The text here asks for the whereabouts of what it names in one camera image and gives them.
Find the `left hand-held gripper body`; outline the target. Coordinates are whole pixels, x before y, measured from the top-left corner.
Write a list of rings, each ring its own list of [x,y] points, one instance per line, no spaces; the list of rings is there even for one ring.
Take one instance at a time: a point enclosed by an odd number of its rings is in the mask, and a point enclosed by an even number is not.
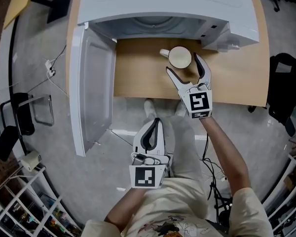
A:
[[[129,166],[132,188],[158,189],[170,171],[172,159],[168,155],[151,155],[133,152]]]

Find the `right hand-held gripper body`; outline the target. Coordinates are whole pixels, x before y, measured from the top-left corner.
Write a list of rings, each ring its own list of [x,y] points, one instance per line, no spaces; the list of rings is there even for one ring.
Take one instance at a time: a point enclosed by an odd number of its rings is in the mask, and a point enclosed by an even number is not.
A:
[[[208,83],[186,84],[178,90],[181,101],[191,119],[204,119],[212,115],[212,91]]]

